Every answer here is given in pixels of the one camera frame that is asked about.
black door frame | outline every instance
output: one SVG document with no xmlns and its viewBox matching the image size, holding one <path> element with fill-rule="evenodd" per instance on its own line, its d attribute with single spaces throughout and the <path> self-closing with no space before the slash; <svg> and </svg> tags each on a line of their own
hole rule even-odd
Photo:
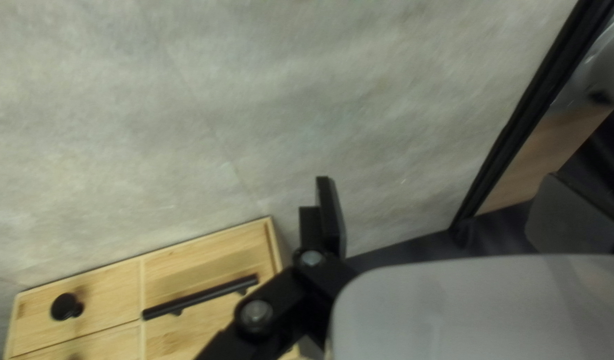
<svg viewBox="0 0 614 360">
<path fill-rule="evenodd" d="M 496 139 L 449 232 L 464 246 L 465 227 L 483 204 L 506 168 L 549 109 L 551 102 L 614 14 L 614 0 L 578 0 L 507 125 Z"/>
</svg>

wooden panel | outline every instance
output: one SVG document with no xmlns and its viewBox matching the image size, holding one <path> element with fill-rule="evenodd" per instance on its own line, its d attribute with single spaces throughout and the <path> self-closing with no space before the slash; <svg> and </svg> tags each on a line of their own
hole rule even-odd
<svg viewBox="0 0 614 360">
<path fill-rule="evenodd" d="M 18 294 L 10 324 L 10 354 L 16 356 L 136 320 L 139 307 L 139 262 L 124 261 Z M 62 293 L 84 304 L 82 315 L 53 320 L 49 309 Z"/>
<path fill-rule="evenodd" d="M 256 220 L 145 255 L 146 307 L 245 275 L 273 274 L 268 222 Z"/>
<path fill-rule="evenodd" d="M 268 281 L 281 268 L 272 236 L 271 219 L 266 218 L 149 254 L 144 259 L 146 306 L 254 273 L 261 283 Z M 193 359 L 231 322 L 241 299 L 232 293 L 188 307 L 180 316 L 147 321 L 146 359 Z M 297 351 L 288 356 L 296 357 Z"/>
<path fill-rule="evenodd" d="M 560 169 L 612 110 L 606 106 L 585 106 L 544 116 L 478 214 L 532 199 L 542 178 Z"/>
<path fill-rule="evenodd" d="M 133 322 L 16 356 L 14 359 L 139 360 L 140 346 L 140 323 Z"/>
</svg>

black bar handle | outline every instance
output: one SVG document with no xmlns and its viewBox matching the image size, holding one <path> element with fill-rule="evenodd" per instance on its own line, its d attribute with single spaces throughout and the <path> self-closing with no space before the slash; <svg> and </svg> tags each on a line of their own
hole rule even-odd
<svg viewBox="0 0 614 360">
<path fill-rule="evenodd" d="M 192 293 L 190 295 L 144 309 L 143 320 L 147 321 L 167 314 L 180 315 L 185 307 L 190 307 L 200 304 L 201 302 L 216 299 L 217 297 L 221 297 L 236 291 L 244 291 L 250 286 L 254 285 L 258 285 L 258 276 L 256 274 L 247 275 L 245 277 L 214 286 L 213 288 L 201 290 L 197 293 Z"/>
</svg>

black drawer handle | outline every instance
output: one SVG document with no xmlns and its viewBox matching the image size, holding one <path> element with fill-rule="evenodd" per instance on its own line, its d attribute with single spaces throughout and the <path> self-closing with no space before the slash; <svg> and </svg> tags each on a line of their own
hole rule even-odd
<svg viewBox="0 0 614 360">
<path fill-rule="evenodd" d="M 76 295 L 72 293 L 64 293 L 58 295 L 58 297 L 52 303 L 52 308 L 49 313 L 54 320 L 63 321 L 69 318 L 77 318 L 82 314 L 84 306 L 78 301 Z"/>
<path fill-rule="evenodd" d="M 258 285 L 258 276 L 256 274 L 247 275 L 239 279 L 225 282 L 213 288 L 198 291 L 187 296 L 179 297 L 178 299 L 163 302 L 162 304 L 152 306 L 143 310 L 143 320 L 151 320 L 159 316 L 174 314 L 180 315 L 185 307 L 190 307 L 201 302 L 211 299 L 216 299 L 223 295 L 236 291 L 247 290 L 248 287 Z"/>
</svg>

black metal frame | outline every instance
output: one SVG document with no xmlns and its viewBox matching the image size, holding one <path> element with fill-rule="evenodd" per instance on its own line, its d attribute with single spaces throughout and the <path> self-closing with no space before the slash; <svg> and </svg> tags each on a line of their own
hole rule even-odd
<svg viewBox="0 0 614 360">
<path fill-rule="evenodd" d="M 509 123 L 495 141 L 449 227 L 460 246 L 466 246 L 469 241 L 470 219 L 475 216 L 612 14 L 614 0 L 579 0 L 575 5 Z"/>
<path fill-rule="evenodd" d="M 304 335 L 324 348 L 334 300 L 357 273 L 343 262 L 344 223 L 333 180 L 317 177 L 316 193 L 318 206 L 299 211 L 301 248 L 294 253 L 294 266 L 243 299 L 231 324 L 196 360 L 274 360 Z M 314 251 L 319 260 L 306 263 L 303 254 Z M 254 301 L 266 303 L 272 311 L 262 323 L 252 325 L 243 314 Z"/>
</svg>

